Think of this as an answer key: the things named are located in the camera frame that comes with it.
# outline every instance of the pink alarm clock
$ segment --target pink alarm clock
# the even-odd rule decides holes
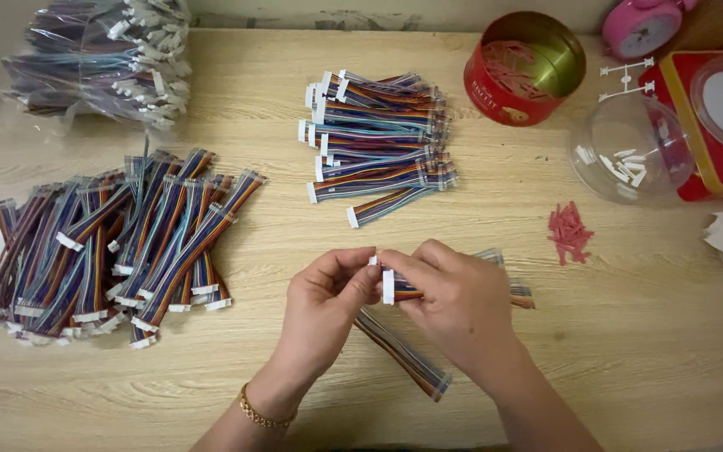
[[[604,41],[620,59],[648,55],[666,44],[697,0],[624,0],[608,15]]]

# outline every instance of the bundle of cables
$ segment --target bundle of cables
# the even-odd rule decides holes
[[[504,267],[504,256],[499,249],[486,249],[475,255],[493,262],[499,267]],[[371,265],[377,263],[375,256],[369,260]],[[421,298],[423,293],[409,284],[405,277],[394,270],[383,268],[383,302],[393,305],[396,302]],[[523,282],[512,279],[510,285],[510,302],[514,306],[526,309],[534,308],[532,291]],[[367,334],[378,346],[383,348],[404,370],[407,371],[412,380],[429,396],[433,401],[439,401],[448,386],[451,384],[451,375],[443,372],[428,360],[422,357],[400,340],[393,333],[387,331],[380,322],[376,321],[372,313],[362,309],[356,316],[354,322],[358,329]]]
[[[305,105],[312,120],[300,121],[298,139],[320,150],[308,199],[383,195],[348,208],[351,227],[456,186],[445,151],[445,97],[417,74],[373,81],[345,70],[326,72],[306,88]]]
[[[8,98],[41,116],[101,113],[167,130],[186,113],[186,0],[54,0],[3,60]]]
[[[125,169],[35,187],[0,201],[0,326],[21,344],[69,344],[129,319],[154,344],[167,311],[231,305],[210,250],[266,178],[206,174],[215,155],[156,150]]]

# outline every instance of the red tin can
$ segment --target red tin can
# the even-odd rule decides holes
[[[482,47],[492,41],[521,41],[535,56],[519,69],[551,98],[532,100],[509,92],[487,71]],[[585,51],[574,34],[555,18],[532,11],[506,15],[491,23],[467,61],[467,96],[488,118],[507,126],[534,126],[576,91],[585,78]]]

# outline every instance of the wooden table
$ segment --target wooden table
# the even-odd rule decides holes
[[[464,252],[504,250],[512,275],[534,288],[536,311],[514,323],[543,372],[610,450],[723,443],[723,266],[701,238],[717,203],[626,207],[597,198],[567,157],[568,128],[617,80],[597,39],[584,38],[589,76],[546,122],[508,128],[470,103],[462,69],[473,34],[194,31],[190,117],[175,143],[219,155],[218,169],[253,167],[270,182],[215,253],[235,304],[170,314],[161,342],[135,352],[128,333],[68,347],[20,347],[0,331],[0,450],[183,450],[219,416],[276,344],[288,279],[336,247],[411,252],[435,237]],[[416,70],[449,97],[458,190],[429,196],[363,229],[353,201],[309,205],[312,149],[296,140],[306,84],[326,69],[366,77]],[[118,167],[142,135],[85,120],[47,139],[35,119],[0,112],[0,199],[38,183]],[[560,267],[549,212],[576,200],[596,231],[587,265]],[[397,310],[376,313],[418,350],[451,368]],[[306,397],[292,428],[315,447],[473,447],[505,442],[497,411],[464,375],[438,404],[367,336]]]

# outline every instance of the white plastic sprue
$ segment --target white plastic sprue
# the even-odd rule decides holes
[[[636,67],[636,66],[643,66],[643,67],[652,67],[655,65],[655,59],[647,58],[644,59],[643,63],[635,63],[635,64],[625,64],[624,66],[618,66],[618,67],[602,67],[601,71],[598,73],[598,76],[604,77],[607,76],[610,72],[613,71],[620,71],[623,69],[623,77],[621,77],[621,82],[623,83],[623,91],[622,92],[615,92],[613,94],[599,94],[598,95],[598,101],[601,102],[602,100],[605,100],[607,98],[612,98],[613,96],[618,96],[621,94],[629,94],[630,92],[635,91],[644,91],[654,92],[655,90],[655,82],[650,81],[646,83],[644,86],[636,87],[635,89],[629,89],[629,82],[632,81],[632,76],[629,75],[629,68],[630,67]]]

